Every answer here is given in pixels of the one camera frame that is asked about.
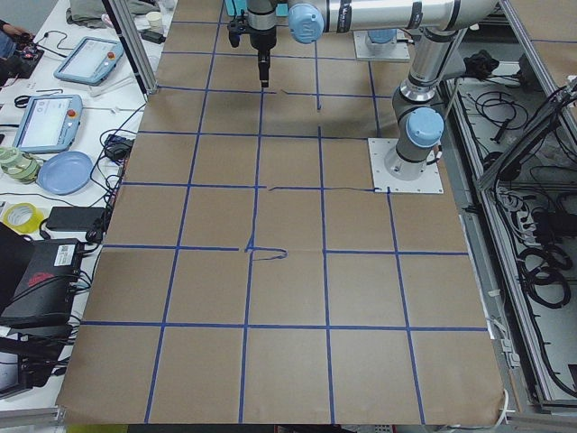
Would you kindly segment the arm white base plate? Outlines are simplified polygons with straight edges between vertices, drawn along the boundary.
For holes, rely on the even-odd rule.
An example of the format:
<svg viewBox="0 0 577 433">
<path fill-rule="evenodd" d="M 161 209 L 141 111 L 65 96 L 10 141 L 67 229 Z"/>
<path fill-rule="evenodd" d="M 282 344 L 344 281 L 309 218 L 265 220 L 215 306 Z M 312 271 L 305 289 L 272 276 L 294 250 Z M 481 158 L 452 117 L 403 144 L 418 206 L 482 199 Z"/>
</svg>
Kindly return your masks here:
<svg viewBox="0 0 577 433">
<path fill-rule="evenodd" d="M 400 29 L 353 33 L 357 60 L 406 63 L 410 60 L 408 38 Z"/>
<path fill-rule="evenodd" d="M 373 189 L 392 194 L 443 194 L 435 153 L 421 162 L 407 162 L 397 153 L 397 139 L 369 138 Z"/>
</svg>

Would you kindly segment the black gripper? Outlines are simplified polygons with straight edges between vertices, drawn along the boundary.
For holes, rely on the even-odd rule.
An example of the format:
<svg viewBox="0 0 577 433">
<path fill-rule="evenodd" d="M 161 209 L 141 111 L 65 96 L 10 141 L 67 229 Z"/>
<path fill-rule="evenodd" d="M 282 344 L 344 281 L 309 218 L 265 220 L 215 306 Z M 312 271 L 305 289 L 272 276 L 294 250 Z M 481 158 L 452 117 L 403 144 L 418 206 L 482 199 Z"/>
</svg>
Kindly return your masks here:
<svg viewBox="0 0 577 433">
<path fill-rule="evenodd" d="M 276 12 L 247 12 L 233 18 L 227 25 L 228 39 L 233 48 L 238 48 L 241 36 L 250 36 L 251 46 L 258 51 L 259 80 L 262 88 L 270 86 L 270 51 L 276 45 Z"/>
</svg>

